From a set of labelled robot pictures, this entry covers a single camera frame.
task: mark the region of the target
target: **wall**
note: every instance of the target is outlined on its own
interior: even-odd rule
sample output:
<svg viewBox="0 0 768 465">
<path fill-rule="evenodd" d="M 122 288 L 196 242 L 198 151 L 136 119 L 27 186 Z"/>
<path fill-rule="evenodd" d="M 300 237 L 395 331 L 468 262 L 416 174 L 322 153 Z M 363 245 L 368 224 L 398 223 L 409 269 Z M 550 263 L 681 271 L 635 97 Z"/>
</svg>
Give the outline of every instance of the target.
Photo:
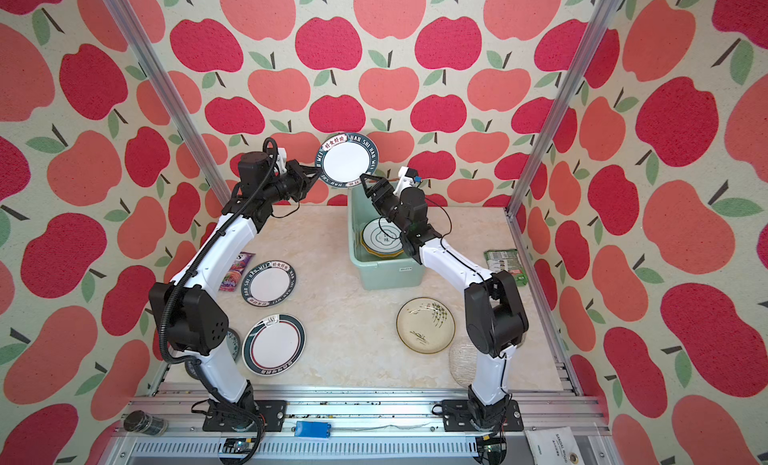
<svg viewBox="0 0 768 465">
<path fill-rule="evenodd" d="M 0 9 L 0 463 L 92 464 L 160 367 L 147 292 L 194 254 L 203 180 L 101 0 Z"/>
<path fill-rule="evenodd" d="M 578 137 L 518 213 L 627 465 L 768 459 L 761 3 L 625 0 L 619 65 L 573 97 Z"/>
<path fill-rule="evenodd" d="M 436 202 L 504 206 L 591 1 L 165 0 L 153 41 L 200 87 L 191 116 L 231 185 L 267 136 L 311 164 L 329 134 L 362 131 L 382 173 L 418 168 Z M 346 194 L 318 183 L 307 201 Z"/>
</svg>

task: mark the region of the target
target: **beige table surface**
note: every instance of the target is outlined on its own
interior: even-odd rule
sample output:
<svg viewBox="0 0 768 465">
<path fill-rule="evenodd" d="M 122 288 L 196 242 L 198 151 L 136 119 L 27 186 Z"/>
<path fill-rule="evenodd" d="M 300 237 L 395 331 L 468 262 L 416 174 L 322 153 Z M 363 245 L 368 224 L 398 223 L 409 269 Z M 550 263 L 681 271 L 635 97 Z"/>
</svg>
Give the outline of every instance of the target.
<svg viewBox="0 0 768 465">
<path fill-rule="evenodd" d="M 275 207 L 275 215 L 291 208 Z M 514 241 L 497 208 L 448 207 L 453 232 L 447 238 L 453 247 L 485 266 L 483 252 L 512 249 Z M 220 291 L 218 304 L 230 318 L 230 326 L 245 340 L 262 318 L 276 313 L 297 317 L 306 331 L 306 345 L 296 364 L 273 377 L 248 370 L 242 357 L 237 365 L 254 384 L 314 385 L 321 387 L 459 387 L 448 370 L 448 351 L 422 355 L 400 341 L 396 317 L 400 307 L 415 297 L 432 297 L 456 319 L 455 340 L 466 336 L 463 294 L 445 279 L 427 270 L 419 287 L 367 291 L 351 263 L 347 245 L 347 208 L 302 206 L 292 216 L 270 219 L 246 251 L 256 253 L 248 268 L 267 260 L 283 260 L 296 270 L 296 288 L 282 303 L 254 307 L 240 294 Z M 445 214 L 429 209 L 430 223 L 439 232 L 448 231 Z M 509 372 L 517 391 L 561 391 L 562 383 L 542 330 L 528 287 L 518 289 L 528 314 L 529 330 L 512 359 Z M 191 382 L 183 365 L 171 366 L 166 382 Z"/>
</svg>

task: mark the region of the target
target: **mint green container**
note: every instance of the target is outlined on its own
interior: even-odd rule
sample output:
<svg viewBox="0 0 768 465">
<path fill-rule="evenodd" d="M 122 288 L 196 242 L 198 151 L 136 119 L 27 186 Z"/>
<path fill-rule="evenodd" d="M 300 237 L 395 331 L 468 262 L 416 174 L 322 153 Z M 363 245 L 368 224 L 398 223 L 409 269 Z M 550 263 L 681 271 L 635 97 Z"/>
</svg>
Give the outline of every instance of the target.
<svg viewBox="0 0 768 465">
<path fill-rule="evenodd" d="M 360 234 L 371 220 L 379 218 L 371 200 L 361 186 L 347 190 L 347 235 L 350 240 L 350 260 L 360 272 L 362 287 L 366 290 L 384 288 L 417 287 L 422 283 L 424 265 L 400 255 L 397 259 L 384 260 L 369 253 L 360 242 Z"/>
</svg>

